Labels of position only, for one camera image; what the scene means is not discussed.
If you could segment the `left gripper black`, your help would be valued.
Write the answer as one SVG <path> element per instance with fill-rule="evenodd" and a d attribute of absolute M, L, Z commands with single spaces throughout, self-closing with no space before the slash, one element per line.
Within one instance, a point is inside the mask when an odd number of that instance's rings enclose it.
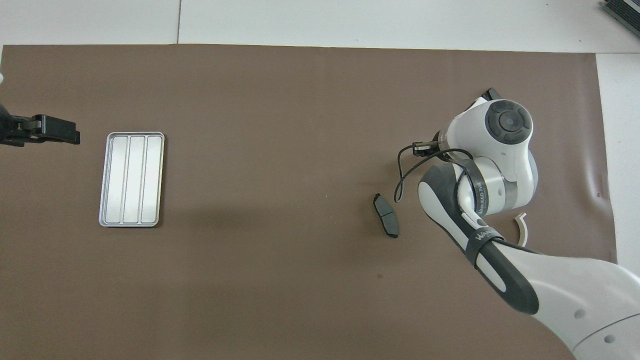
<path fill-rule="evenodd" d="M 23 129 L 23 125 L 37 121 L 36 128 L 40 133 L 32 139 L 31 129 Z M 63 120 L 50 115 L 35 115 L 34 117 L 13 116 L 2 114 L 0 116 L 0 144 L 14 147 L 23 147 L 27 143 L 61 142 L 71 145 L 80 145 L 81 134 L 76 131 L 73 121 Z"/>

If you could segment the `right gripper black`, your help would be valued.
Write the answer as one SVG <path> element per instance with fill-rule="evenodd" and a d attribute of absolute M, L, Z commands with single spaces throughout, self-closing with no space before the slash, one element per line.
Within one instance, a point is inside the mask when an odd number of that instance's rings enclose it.
<path fill-rule="evenodd" d="M 446 145 L 441 145 L 441 132 L 438 131 L 434 135 L 434 141 L 436 142 L 437 149 L 435 148 L 435 142 L 414 142 L 413 150 L 416 151 L 416 157 L 432 157 L 432 155 L 445 150 Z M 448 155 L 441 153 L 438 155 L 438 159 L 447 160 Z"/>

